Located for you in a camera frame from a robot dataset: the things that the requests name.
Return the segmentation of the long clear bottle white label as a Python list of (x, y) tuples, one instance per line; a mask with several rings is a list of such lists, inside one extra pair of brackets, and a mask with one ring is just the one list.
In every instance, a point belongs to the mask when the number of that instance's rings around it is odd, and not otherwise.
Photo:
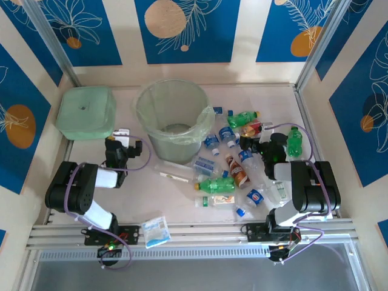
[(206, 179), (205, 175), (196, 172), (191, 167), (168, 161), (160, 161), (154, 166), (154, 170), (162, 177), (189, 184), (201, 183)]

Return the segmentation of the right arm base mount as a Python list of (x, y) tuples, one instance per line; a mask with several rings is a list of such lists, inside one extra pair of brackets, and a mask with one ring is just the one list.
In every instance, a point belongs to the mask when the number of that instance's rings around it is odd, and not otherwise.
[(244, 224), (240, 231), (247, 237), (249, 243), (299, 243), (301, 241), (298, 228), (272, 228), (270, 224), (264, 222)]

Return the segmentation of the clear bottle blue white label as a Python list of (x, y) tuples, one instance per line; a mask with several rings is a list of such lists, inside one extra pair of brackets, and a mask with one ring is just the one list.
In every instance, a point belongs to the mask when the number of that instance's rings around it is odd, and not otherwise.
[(199, 174), (209, 178), (226, 178), (229, 175), (228, 170), (224, 170), (221, 165), (216, 162), (201, 156), (195, 156), (190, 166)]

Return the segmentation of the black controller board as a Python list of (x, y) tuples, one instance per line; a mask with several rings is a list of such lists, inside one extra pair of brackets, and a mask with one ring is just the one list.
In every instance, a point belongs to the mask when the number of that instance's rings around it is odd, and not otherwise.
[(300, 243), (301, 235), (299, 233), (293, 232), (290, 235), (288, 244), (278, 245), (278, 246), (269, 246), (269, 260), (274, 263), (280, 263), (289, 257), (291, 251)]
[(122, 249), (114, 244), (102, 246), (97, 250), (97, 259), (103, 269), (114, 266), (120, 257), (122, 257)]

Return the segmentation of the aluminium frame post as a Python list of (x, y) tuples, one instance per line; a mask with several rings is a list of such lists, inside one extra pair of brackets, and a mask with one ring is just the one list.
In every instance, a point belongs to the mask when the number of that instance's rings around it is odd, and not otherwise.
[(39, 4), (35, 0), (21, 0), (21, 3), (62, 72), (68, 77), (74, 87), (80, 87), (81, 83), (73, 69), (72, 63), (66, 55)]
[(311, 74), (315, 70), (318, 61), (321, 59), (351, 2), (352, 0), (334, 0), (332, 11), (328, 15), (327, 21), (296, 80), (295, 89), (298, 93), (301, 93), (308, 83)]

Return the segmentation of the aluminium side rail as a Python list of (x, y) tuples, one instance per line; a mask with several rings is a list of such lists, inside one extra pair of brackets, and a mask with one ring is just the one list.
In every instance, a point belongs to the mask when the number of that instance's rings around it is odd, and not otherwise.
[(319, 184), (320, 184), (322, 192), (323, 192), (325, 205), (327, 206), (327, 210), (321, 212), (320, 215), (324, 216), (324, 217), (328, 217), (329, 215), (332, 214), (332, 206), (331, 206), (331, 202), (330, 202), (329, 192), (327, 191), (327, 187), (324, 183), (323, 175), (320, 173), (320, 171), (315, 166), (316, 162), (322, 161), (322, 156), (321, 156), (321, 153), (319, 152), (318, 144), (317, 144), (315, 134), (313, 131), (312, 121), (311, 121), (311, 118), (309, 116), (308, 109), (307, 109), (306, 103), (303, 99), (302, 93), (300, 93), (299, 90), (295, 89), (294, 95), (295, 95), (296, 103), (298, 104), (299, 112), (301, 114), (301, 118), (303, 121), (302, 128), (304, 129), (305, 134), (309, 139), (309, 144), (310, 144), (310, 148), (311, 148), (310, 149), (310, 156), (307, 159), (307, 162), (311, 163), (311, 167), (313, 168), (313, 171), (315, 172), (315, 175), (318, 178)]

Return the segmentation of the clear bottle round blue logo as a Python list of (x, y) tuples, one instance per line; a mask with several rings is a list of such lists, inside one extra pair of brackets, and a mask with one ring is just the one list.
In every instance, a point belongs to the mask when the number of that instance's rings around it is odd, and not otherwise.
[(262, 194), (256, 190), (252, 189), (247, 195), (241, 198), (235, 208), (235, 212), (238, 217), (242, 218), (248, 213), (252, 213), (262, 202), (264, 198)]
[(242, 150), (238, 153), (238, 156), (249, 178), (255, 181), (263, 179), (263, 167), (258, 158), (250, 150)]

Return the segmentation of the clear bottle green orange label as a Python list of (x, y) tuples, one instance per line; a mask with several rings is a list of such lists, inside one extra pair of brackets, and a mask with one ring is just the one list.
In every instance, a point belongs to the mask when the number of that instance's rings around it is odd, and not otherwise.
[(201, 196), (195, 199), (195, 206), (200, 208), (231, 208), (235, 203), (234, 196)]

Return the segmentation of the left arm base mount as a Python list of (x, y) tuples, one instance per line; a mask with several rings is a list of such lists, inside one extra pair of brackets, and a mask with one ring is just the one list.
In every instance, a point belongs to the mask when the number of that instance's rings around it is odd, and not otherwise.
[[(110, 231), (131, 246), (138, 244), (139, 230), (140, 226), (118, 226)], [(104, 246), (111, 243), (115, 245), (120, 244), (116, 238), (97, 230), (84, 228), (81, 230), (81, 234), (85, 237), (84, 244), (86, 246)]]

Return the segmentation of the aluminium frame rail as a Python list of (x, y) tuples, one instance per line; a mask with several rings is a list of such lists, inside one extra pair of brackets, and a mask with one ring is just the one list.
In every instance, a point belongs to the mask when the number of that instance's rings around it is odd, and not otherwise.
[[(241, 222), (201, 222), (199, 224), (169, 223), (171, 240), (165, 247), (205, 247), (247, 245), (248, 239), (241, 232)], [(319, 243), (338, 243), (357, 241), (358, 234), (351, 219), (330, 219), (328, 221), (304, 221), (299, 224), (302, 242), (315, 239), (321, 229), (324, 236)], [(71, 249), (84, 248), (84, 235), (80, 224), (33, 226), (29, 234), (26, 249)]]

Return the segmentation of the clear bottle blue cap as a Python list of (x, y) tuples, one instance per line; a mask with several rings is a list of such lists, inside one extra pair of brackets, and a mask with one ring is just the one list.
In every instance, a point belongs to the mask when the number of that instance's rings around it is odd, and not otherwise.
[(213, 107), (215, 112), (215, 121), (217, 123), (228, 124), (228, 117), (233, 116), (233, 110), (224, 110), (222, 107)]

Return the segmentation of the small water bottle blue label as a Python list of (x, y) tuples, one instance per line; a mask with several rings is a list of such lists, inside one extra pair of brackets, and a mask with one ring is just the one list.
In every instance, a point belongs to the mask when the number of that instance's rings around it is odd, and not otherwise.
[(239, 143), (240, 134), (235, 133), (230, 126), (225, 126), (219, 130), (219, 137), (222, 143), (228, 148), (232, 148)]
[(213, 156), (219, 155), (219, 140), (213, 133), (207, 135), (204, 140), (204, 145), (207, 150), (210, 150)]

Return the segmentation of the brown chocolate drink bottle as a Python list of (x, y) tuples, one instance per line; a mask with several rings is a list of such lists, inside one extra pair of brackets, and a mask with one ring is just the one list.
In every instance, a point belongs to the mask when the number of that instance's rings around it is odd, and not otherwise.
[(225, 160), (229, 167), (230, 175), (234, 179), (236, 186), (239, 189), (248, 187), (250, 185), (250, 179), (242, 165), (240, 165), (229, 153), (225, 155)]

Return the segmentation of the red label drink bottle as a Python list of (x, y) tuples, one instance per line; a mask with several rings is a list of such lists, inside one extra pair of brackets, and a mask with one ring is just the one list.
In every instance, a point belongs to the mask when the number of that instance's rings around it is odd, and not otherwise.
[(242, 126), (239, 130), (239, 134), (242, 137), (251, 138), (259, 135), (263, 128), (270, 125), (272, 125), (271, 122), (260, 122), (258, 120), (254, 120), (247, 125)]

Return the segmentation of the white blue sachet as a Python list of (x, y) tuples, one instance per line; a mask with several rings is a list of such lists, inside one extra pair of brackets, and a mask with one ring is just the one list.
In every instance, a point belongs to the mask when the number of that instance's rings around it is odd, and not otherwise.
[(166, 218), (159, 216), (141, 224), (146, 249), (159, 246), (171, 240)]

